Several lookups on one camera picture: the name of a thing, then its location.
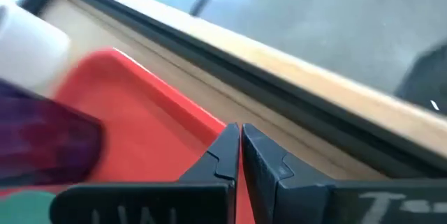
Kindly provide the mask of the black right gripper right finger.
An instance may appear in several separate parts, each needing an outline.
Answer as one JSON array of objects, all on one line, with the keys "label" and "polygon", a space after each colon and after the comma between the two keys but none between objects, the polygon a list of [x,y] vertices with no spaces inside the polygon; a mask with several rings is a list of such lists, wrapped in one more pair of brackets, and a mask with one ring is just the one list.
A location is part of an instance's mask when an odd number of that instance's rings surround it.
[{"label": "black right gripper right finger", "polygon": [[256,224],[447,224],[447,179],[337,180],[243,124]]}]

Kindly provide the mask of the brown board table mat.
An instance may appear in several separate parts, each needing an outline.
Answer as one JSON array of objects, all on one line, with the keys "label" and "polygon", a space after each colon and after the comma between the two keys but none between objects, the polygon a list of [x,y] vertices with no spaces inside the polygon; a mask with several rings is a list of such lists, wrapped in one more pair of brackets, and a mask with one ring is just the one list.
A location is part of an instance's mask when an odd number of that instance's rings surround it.
[{"label": "brown board table mat", "polygon": [[287,151],[332,178],[385,179],[385,175],[227,85],[182,55],[80,0],[49,0],[40,17],[70,37],[71,63],[91,51],[116,47],[216,118],[225,123],[255,125]]}]

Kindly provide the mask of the purple translucent cup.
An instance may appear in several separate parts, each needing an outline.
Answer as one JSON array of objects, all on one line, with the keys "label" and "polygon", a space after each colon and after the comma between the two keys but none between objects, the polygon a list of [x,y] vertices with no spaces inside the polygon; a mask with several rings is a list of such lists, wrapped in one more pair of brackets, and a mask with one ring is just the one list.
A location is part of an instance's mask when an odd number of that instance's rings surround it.
[{"label": "purple translucent cup", "polygon": [[104,138],[97,118],[0,78],[0,187],[81,182]]}]

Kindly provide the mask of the red plastic tray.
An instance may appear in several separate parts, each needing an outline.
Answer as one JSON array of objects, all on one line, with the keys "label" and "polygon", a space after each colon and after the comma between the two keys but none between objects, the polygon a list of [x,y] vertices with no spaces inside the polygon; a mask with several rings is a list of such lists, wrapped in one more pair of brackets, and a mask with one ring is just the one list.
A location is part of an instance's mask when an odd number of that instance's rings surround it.
[{"label": "red plastic tray", "polygon": [[[118,50],[100,50],[73,67],[51,98],[97,118],[104,126],[101,157],[74,184],[0,187],[60,192],[81,184],[177,181],[228,125]],[[235,224],[254,224],[239,163]]]}]

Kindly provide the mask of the white plant pot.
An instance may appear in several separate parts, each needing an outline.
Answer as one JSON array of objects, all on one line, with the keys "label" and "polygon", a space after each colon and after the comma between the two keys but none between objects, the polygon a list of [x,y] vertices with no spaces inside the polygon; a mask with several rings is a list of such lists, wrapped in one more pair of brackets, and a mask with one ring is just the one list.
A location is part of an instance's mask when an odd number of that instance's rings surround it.
[{"label": "white plant pot", "polygon": [[64,67],[70,45],[60,29],[13,3],[0,3],[0,79],[35,91]]}]

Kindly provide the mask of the black aluminium table frame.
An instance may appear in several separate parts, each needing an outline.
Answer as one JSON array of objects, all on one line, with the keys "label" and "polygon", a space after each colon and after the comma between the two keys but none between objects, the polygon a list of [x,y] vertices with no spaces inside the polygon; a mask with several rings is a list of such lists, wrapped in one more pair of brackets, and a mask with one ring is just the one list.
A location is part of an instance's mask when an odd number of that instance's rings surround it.
[{"label": "black aluminium table frame", "polygon": [[[447,178],[447,118],[156,0],[80,0],[385,178]],[[40,17],[49,0],[19,0]]]}]

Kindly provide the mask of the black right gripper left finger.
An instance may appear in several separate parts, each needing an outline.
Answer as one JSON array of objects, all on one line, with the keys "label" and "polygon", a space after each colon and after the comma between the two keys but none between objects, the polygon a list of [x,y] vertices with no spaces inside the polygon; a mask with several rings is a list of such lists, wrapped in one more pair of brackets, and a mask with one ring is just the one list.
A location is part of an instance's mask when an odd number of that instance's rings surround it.
[{"label": "black right gripper left finger", "polygon": [[228,124],[177,181],[81,184],[50,204],[51,224],[235,224],[240,129]]}]

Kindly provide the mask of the dark chair back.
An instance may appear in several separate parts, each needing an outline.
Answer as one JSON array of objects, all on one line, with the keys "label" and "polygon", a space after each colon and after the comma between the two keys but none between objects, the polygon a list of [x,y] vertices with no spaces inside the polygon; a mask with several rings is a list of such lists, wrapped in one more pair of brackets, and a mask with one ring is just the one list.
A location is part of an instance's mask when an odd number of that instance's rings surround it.
[{"label": "dark chair back", "polygon": [[447,116],[447,41],[424,52],[414,62],[395,95]]}]

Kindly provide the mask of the teal green plate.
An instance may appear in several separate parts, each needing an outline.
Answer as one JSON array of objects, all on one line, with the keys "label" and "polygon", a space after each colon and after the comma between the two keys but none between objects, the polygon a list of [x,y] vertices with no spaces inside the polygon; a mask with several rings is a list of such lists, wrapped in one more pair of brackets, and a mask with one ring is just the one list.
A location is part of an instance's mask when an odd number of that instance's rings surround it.
[{"label": "teal green plate", "polygon": [[20,191],[0,197],[0,224],[52,224],[50,205],[54,193]]}]

